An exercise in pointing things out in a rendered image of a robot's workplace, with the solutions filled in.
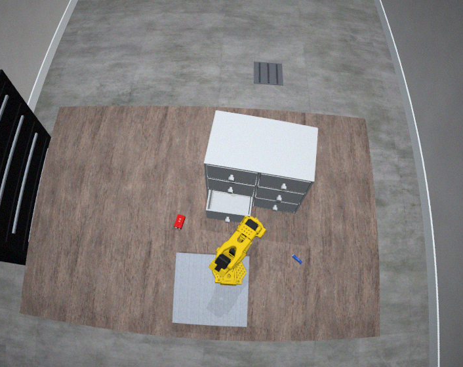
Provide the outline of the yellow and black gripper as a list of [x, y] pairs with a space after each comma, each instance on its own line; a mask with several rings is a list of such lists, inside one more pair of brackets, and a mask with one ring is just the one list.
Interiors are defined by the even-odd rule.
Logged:
[[[258, 221], [257, 218], [253, 218], [252, 216], [249, 217], [250, 219], [252, 219], [253, 221]], [[264, 235], [264, 233], [266, 232], [266, 229], [263, 227], [262, 223], [259, 223], [259, 225], [262, 226], [262, 230], [261, 232], [259, 232], [258, 235], [256, 235], [256, 237], [260, 237], [262, 238], [262, 236]], [[238, 242], [243, 242], [243, 239], [239, 238]], [[252, 242], [248, 245], [248, 247], [245, 249], [245, 252], [247, 252], [247, 250], [249, 249], [250, 245], [252, 244]]]

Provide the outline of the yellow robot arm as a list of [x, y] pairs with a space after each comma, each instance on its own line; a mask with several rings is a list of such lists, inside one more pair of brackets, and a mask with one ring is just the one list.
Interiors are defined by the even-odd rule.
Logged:
[[[246, 269], [241, 262], [246, 256], [244, 250], [262, 230], [262, 227], [258, 226], [259, 222], [256, 222], [245, 216], [229, 240], [217, 248], [216, 258], [209, 265], [209, 269], [212, 270], [215, 277], [215, 283], [242, 284], [242, 279], [246, 275]], [[238, 242], [238, 238], [243, 239], [243, 242]]]

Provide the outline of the grey chest of drawers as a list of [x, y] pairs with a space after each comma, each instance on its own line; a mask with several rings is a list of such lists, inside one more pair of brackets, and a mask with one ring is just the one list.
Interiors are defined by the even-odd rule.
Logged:
[[[295, 214], [314, 183], [318, 128], [238, 113], [216, 111], [205, 156], [207, 164], [256, 172], [252, 207], [260, 174], [311, 182]], [[259, 186], [264, 187], [264, 186]]]

